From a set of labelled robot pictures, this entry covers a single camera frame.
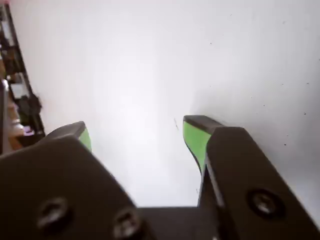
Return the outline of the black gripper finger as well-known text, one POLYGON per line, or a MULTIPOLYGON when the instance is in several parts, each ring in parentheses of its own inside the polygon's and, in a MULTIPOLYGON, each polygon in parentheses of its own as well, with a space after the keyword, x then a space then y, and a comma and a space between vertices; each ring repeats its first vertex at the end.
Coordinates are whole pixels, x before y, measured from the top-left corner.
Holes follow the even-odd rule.
POLYGON ((66 135, 0 158, 3 240, 148 240, 114 176, 66 135))
POLYGON ((317 240, 320 232, 242 127, 185 115, 183 140, 201 174, 198 206, 215 214, 216 240, 317 240))

